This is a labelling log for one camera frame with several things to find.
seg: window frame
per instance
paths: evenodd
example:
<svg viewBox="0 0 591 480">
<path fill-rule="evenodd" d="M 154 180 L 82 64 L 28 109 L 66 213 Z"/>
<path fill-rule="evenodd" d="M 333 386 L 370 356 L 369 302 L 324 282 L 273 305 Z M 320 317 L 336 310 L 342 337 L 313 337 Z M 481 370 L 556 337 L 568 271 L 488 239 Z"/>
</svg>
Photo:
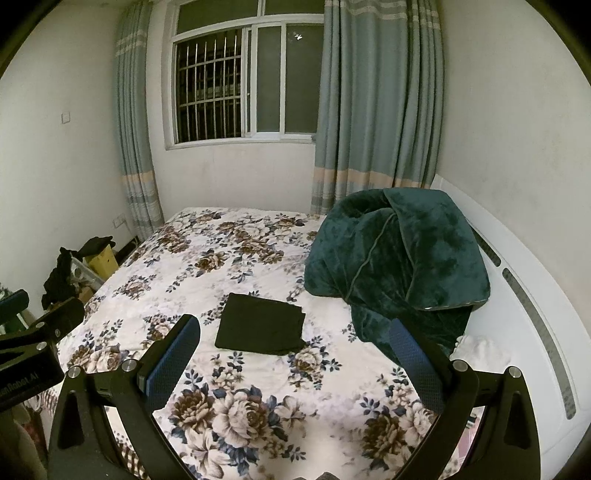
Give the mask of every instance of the window frame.
<svg viewBox="0 0 591 480">
<path fill-rule="evenodd" d="M 164 35 L 162 50 L 162 97 L 163 97 L 163 127 L 164 143 L 166 150 L 176 148 L 200 147 L 204 145 L 251 143 L 251 142 L 290 142 L 313 143 L 313 134 L 286 134 L 285 133 L 285 79 L 287 73 L 287 25 L 288 24 L 324 24 L 323 14 L 281 14 L 263 15 L 265 0 L 259 0 L 258 15 L 256 17 L 239 18 L 205 27 L 195 28 L 176 34 L 178 14 L 180 7 L 194 0 L 172 0 L 167 5 L 164 19 Z M 281 64 L 280 64 L 280 131 L 258 132 L 256 131 L 256 60 L 258 55 L 258 29 L 265 27 L 281 27 Z M 202 35 L 207 35 L 221 30 L 242 28 L 242 58 L 241 58 L 241 130 L 242 137 L 217 138 L 209 140 L 195 140 L 178 143 L 177 121 L 177 45 Z M 248 52 L 248 33 L 251 32 L 251 54 Z M 247 92 L 246 73 L 251 66 L 250 75 L 250 111 L 246 111 Z"/>
</svg>

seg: electrical outlet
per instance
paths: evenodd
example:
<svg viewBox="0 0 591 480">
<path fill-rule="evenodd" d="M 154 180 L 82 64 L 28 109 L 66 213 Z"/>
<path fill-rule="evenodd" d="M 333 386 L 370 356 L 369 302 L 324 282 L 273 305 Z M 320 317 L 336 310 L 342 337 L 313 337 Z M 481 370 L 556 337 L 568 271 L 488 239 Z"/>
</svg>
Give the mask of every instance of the electrical outlet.
<svg viewBox="0 0 591 480">
<path fill-rule="evenodd" d="M 113 226 L 115 228 L 119 228 L 121 225 L 123 225 L 127 220 L 125 219 L 125 214 L 121 213 L 120 215 L 118 215 L 117 217 L 113 218 Z"/>
</svg>

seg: white wall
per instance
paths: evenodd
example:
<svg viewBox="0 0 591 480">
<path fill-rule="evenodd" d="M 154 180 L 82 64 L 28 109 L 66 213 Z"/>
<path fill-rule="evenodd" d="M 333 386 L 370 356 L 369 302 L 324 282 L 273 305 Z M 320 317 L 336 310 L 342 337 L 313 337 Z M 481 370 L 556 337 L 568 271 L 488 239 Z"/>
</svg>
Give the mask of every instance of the white wall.
<svg viewBox="0 0 591 480">
<path fill-rule="evenodd" d="M 257 143 L 166 150 L 162 47 L 167 3 L 154 5 L 148 33 L 150 146 L 165 218 L 189 206 L 310 210 L 314 145 Z"/>
<path fill-rule="evenodd" d="M 120 10 L 61 4 L 0 79 L 0 282 L 42 313 L 43 282 L 60 247 L 131 235 L 119 179 L 112 79 Z M 71 121 L 61 124 L 61 113 Z"/>
<path fill-rule="evenodd" d="M 441 0 L 437 172 L 503 222 L 591 332 L 591 86 L 525 0 Z"/>
</svg>

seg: floral bedsheet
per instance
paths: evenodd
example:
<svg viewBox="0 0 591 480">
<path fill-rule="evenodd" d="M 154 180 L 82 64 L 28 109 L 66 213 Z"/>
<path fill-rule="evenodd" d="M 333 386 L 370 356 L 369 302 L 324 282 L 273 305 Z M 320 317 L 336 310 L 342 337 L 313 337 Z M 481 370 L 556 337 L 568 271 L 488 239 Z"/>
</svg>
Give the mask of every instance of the floral bedsheet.
<svg viewBox="0 0 591 480">
<path fill-rule="evenodd" d="M 304 261 L 323 218 L 253 209 L 186 209 L 167 222 L 86 305 L 59 344 L 64 368 L 115 369 L 139 358 L 182 314 L 202 337 L 154 417 L 197 479 L 391 479 L 434 420 L 404 370 L 355 335 L 341 299 L 304 290 Z M 215 348 L 230 292 L 295 303 L 307 346 L 286 356 Z M 55 407 L 60 386 L 45 396 Z M 115 409 L 122 453 L 145 472 Z M 458 468 L 458 454 L 444 476 Z"/>
</svg>

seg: metal screw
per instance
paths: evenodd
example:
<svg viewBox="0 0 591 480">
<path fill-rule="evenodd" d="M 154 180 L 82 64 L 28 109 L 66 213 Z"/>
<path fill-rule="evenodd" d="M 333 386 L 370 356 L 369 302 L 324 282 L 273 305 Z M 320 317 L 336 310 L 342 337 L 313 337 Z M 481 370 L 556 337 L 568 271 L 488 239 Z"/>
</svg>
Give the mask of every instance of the metal screw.
<svg viewBox="0 0 591 480">
<path fill-rule="evenodd" d="M 133 358 L 130 358 L 121 364 L 121 368 L 124 372 L 131 372 L 137 366 L 138 363 Z"/>
<path fill-rule="evenodd" d="M 521 370 L 517 367 L 509 367 L 509 375 L 513 378 L 519 378 L 521 376 Z"/>
<path fill-rule="evenodd" d="M 468 370 L 468 364 L 464 360 L 454 360 L 452 366 L 457 372 L 465 372 Z"/>
<path fill-rule="evenodd" d="M 68 370 L 68 377 L 76 378 L 78 375 L 80 375 L 81 372 L 82 369 L 78 365 L 75 365 L 74 367 Z"/>
</svg>

